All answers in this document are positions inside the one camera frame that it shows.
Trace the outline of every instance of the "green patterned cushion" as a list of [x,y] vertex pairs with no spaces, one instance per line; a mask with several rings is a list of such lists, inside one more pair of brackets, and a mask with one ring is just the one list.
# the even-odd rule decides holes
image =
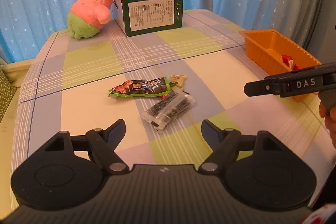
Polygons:
[[13,87],[9,83],[6,75],[0,69],[0,122],[5,115],[7,107],[11,102],[15,91],[16,87]]

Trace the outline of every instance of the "orange plastic basket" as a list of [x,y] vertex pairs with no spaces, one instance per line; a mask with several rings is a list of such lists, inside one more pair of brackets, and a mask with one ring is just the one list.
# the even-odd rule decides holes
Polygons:
[[[301,68],[321,65],[315,57],[276,30],[241,31],[245,37],[246,55],[269,75],[289,72],[283,63],[282,54],[293,57],[294,63]],[[301,102],[308,95],[294,96]]]

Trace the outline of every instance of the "cardboard box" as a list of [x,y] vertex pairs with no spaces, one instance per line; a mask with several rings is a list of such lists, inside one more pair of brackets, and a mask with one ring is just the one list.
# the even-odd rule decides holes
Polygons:
[[113,17],[127,37],[182,27],[183,0],[114,0]]

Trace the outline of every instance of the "plush toy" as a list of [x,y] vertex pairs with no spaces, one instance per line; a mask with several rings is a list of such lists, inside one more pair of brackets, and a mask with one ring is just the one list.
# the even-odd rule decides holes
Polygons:
[[71,37],[80,39],[99,33],[111,18],[113,0],[77,0],[68,14]]

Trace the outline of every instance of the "tablecloth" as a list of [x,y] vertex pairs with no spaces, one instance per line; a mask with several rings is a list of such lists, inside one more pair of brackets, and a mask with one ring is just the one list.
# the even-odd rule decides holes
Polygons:
[[[316,197],[335,163],[335,149],[319,117],[317,96],[304,102],[269,95],[248,98],[246,82],[266,73],[245,55],[240,27],[207,10],[187,10],[183,26],[127,38],[112,20],[96,36],[76,40],[69,30],[53,33],[21,86],[12,170],[59,130],[83,135],[126,122],[116,152],[134,163],[196,167],[209,156],[201,122],[255,135],[268,130],[307,162],[318,178]],[[185,90],[196,105],[164,133],[140,114],[159,98],[108,97],[125,80],[187,75]]]

